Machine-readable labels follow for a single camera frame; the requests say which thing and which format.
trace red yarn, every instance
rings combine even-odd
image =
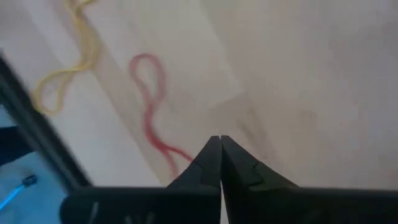
[[[155,65],[156,73],[157,73],[157,92],[155,96],[151,96],[149,93],[148,88],[146,87],[145,83],[138,77],[137,75],[137,67],[139,61],[141,59],[147,59]],[[131,78],[135,81],[138,86],[138,89],[142,93],[142,97],[144,98],[146,110],[144,112],[144,131],[147,140],[157,149],[159,150],[163,156],[166,158],[167,162],[169,163],[170,169],[173,173],[173,176],[178,176],[178,167],[174,161],[174,158],[170,155],[170,151],[177,153],[178,155],[182,156],[184,159],[188,161],[192,161],[193,158],[184,152],[182,149],[177,147],[169,146],[168,144],[164,143],[160,137],[156,134],[152,120],[154,117],[155,112],[157,111],[160,103],[164,99],[166,95],[166,73],[164,72],[163,66],[160,63],[159,59],[152,54],[139,54],[136,55],[130,61],[130,75]]]

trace yellow string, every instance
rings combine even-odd
[[[66,0],[67,11],[73,18],[73,25],[75,26],[80,41],[80,60],[74,67],[53,71],[38,82],[36,89],[32,92],[32,97],[36,110],[43,114],[52,116],[58,113],[63,107],[63,96],[73,77],[78,72],[93,69],[97,62],[100,55],[99,38],[87,24],[83,16],[84,8],[95,1],[96,0],[84,0],[75,3],[74,0]],[[51,110],[43,105],[42,94],[45,85],[57,77],[61,79],[60,86],[57,90],[55,109]]]

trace string loop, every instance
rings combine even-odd
[[[85,21],[83,15],[84,8],[95,1],[96,0],[84,0],[79,3],[75,3],[73,0],[66,1],[67,11],[73,19],[73,25],[75,26],[80,41],[80,60],[74,67],[52,71],[39,80],[36,89],[32,92],[32,101],[36,110],[43,114],[50,116],[57,114],[63,108],[65,92],[73,77],[78,72],[93,69],[98,60],[100,55],[100,41],[95,32]],[[48,109],[43,105],[42,95],[46,84],[55,78],[60,79],[59,88],[57,90],[57,102],[54,109]]]
[[[156,69],[157,74],[157,91],[154,96],[151,96],[148,87],[145,83],[138,77],[137,68],[140,60],[146,59],[150,61]],[[165,98],[166,95],[166,74],[164,72],[163,66],[159,59],[152,54],[139,54],[136,55],[129,65],[131,78],[136,83],[138,89],[140,90],[142,97],[145,102],[146,110],[144,112],[144,132],[147,140],[152,146],[154,146],[159,152],[163,154],[169,163],[170,169],[174,177],[178,176],[178,167],[174,161],[174,158],[170,155],[170,152],[174,152],[187,161],[191,162],[193,158],[187,154],[184,150],[179,149],[174,146],[170,146],[161,140],[161,138],[156,134],[153,128],[153,117],[160,103]]]

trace black frame edge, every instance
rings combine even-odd
[[[1,54],[0,103],[18,125],[28,144],[55,171],[67,192],[91,185],[50,123],[34,109],[28,93]]]

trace wooden floor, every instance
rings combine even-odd
[[[28,89],[76,62],[61,2],[0,6],[0,46]],[[49,119],[95,184],[167,184],[127,70],[150,52],[167,72],[155,126],[168,143],[194,156],[211,135],[229,134],[299,185],[396,189],[397,11],[391,0],[98,0],[86,16],[101,60]],[[150,65],[140,74],[153,89]]]

